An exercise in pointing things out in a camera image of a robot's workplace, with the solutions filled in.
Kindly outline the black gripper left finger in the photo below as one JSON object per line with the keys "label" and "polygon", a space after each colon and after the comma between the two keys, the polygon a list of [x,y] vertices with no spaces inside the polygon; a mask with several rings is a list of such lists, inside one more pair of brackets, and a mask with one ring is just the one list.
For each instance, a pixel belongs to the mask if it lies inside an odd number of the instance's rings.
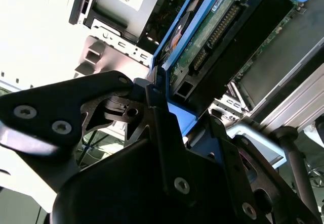
{"label": "black gripper left finger", "polygon": [[114,121],[127,125],[123,149],[150,143],[165,194],[193,206],[196,186],[178,121],[155,83],[110,71],[1,97],[1,144],[49,164],[68,162],[85,134]]}

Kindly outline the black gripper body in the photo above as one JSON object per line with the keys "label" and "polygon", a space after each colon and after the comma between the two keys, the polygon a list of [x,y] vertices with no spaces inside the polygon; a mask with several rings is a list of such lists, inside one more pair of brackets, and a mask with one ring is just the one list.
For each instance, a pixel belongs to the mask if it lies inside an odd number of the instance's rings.
{"label": "black gripper body", "polygon": [[66,182],[52,223],[239,223],[220,166],[191,151],[187,157],[197,189],[191,207],[165,194],[158,153],[140,141]]}

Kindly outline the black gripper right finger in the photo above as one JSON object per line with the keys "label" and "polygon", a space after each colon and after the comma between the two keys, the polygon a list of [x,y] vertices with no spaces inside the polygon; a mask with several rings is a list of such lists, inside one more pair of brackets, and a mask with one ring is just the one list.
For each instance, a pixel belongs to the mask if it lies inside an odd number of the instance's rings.
{"label": "black gripper right finger", "polygon": [[224,125],[208,118],[210,137],[217,141],[215,153],[229,184],[233,208],[245,223],[321,223],[304,157],[295,145],[298,132],[282,126],[272,132],[283,147],[292,171],[292,189],[252,142],[244,136],[229,138]]}

